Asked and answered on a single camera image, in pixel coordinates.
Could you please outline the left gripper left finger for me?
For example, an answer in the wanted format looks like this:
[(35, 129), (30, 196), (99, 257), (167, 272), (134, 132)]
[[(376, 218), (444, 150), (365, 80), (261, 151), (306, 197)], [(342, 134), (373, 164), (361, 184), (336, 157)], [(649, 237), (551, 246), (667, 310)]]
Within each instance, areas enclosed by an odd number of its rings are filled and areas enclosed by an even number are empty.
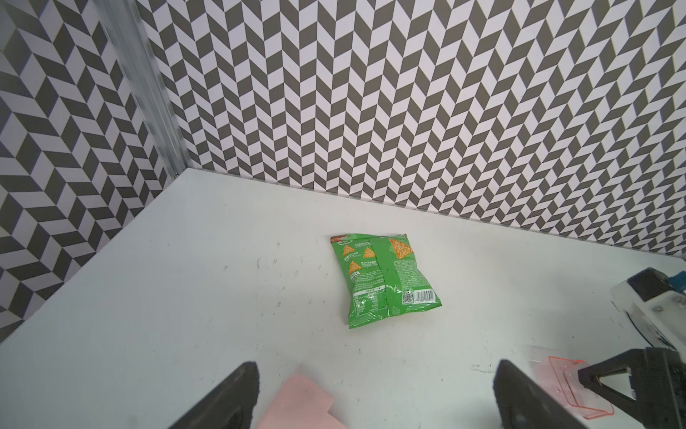
[(257, 363), (244, 362), (170, 428), (249, 429), (259, 386)]

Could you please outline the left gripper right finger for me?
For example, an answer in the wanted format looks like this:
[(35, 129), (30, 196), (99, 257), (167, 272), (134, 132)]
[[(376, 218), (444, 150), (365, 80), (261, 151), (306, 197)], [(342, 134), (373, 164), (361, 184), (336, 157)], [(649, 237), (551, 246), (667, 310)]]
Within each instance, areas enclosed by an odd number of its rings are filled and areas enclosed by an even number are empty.
[(505, 429), (585, 428), (509, 360), (498, 363), (493, 391)]

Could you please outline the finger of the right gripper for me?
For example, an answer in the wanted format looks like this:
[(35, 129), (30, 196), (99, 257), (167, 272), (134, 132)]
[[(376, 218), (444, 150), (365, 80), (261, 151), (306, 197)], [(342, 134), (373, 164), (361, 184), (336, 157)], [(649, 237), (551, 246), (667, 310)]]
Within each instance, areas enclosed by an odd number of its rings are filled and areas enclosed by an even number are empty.
[[(633, 397), (601, 381), (627, 374)], [(627, 350), (578, 372), (581, 385), (646, 428), (685, 427), (685, 363), (678, 352), (662, 348)]]

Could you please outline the pink transparent tray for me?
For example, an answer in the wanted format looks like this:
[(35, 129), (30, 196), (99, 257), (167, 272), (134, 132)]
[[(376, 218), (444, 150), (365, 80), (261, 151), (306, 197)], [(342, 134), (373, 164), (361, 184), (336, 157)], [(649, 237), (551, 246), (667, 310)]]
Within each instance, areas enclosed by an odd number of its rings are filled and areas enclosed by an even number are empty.
[(608, 400), (584, 388), (580, 383), (578, 373), (588, 366), (581, 359), (552, 356), (530, 361), (536, 383), (577, 418), (595, 420), (614, 416), (615, 409)]

